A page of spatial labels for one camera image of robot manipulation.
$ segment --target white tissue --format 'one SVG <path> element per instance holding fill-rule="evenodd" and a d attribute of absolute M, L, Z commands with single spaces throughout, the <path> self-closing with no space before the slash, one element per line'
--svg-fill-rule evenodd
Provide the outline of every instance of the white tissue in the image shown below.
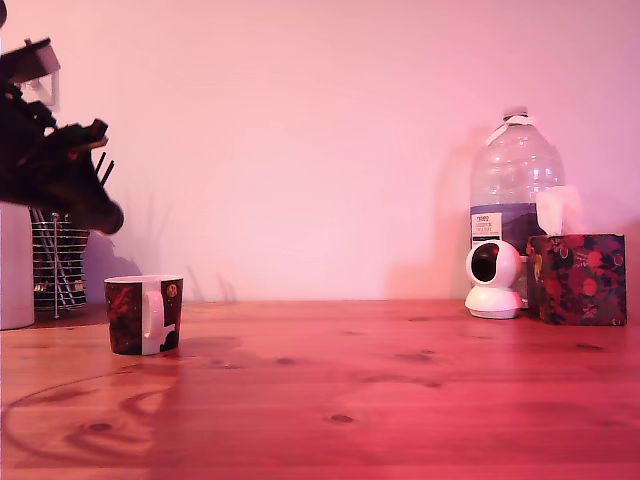
<path fill-rule="evenodd" d="M 538 225 L 547 235 L 586 233 L 582 201 L 573 185 L 551 187 L 536 196 Z"/>

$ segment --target white security camera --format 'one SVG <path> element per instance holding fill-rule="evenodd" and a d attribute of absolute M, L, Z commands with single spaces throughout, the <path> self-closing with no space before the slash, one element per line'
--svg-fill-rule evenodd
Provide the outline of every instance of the white security camera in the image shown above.
<path fill-rule="evenodd" d="M 502 240 L 488 240 L 467 255 L 467 275 L 474 287 L 465 306 L 482 318 L 514 318 L 522 308 L 522 298 L 511 286 L 520 277 L 522 260 L 518 251 Z"/>

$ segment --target white mug handle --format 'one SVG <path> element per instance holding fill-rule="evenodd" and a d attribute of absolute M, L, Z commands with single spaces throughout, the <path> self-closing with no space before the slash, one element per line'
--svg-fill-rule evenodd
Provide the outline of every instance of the white mug handle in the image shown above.
<path fill-rule="evenodd" d="M 164 333 L 164 300 L 162 294 L 152 290 L 144 294 L 145 302 L 148 302 L 144 319 L 144 338 L 157 338 Z"/>

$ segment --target dark patterned mug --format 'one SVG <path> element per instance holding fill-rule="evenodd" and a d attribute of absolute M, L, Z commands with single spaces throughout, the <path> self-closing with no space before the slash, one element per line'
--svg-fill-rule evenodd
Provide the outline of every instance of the dark patterned mug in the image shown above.
<path fill-rule="evenodd" d="M 153 355 L 178 346 L 183 279 L 171 275 L 104 281 L 111 350 Z"/>

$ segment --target tissue box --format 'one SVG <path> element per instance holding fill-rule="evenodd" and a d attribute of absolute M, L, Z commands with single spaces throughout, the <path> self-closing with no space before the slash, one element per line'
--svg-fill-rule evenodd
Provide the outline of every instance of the tissue box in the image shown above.
<path fill-rule="evenodd" d="M 624 235 L 534 236 L 529 316 L 557 325 L 626 325 Z"/>

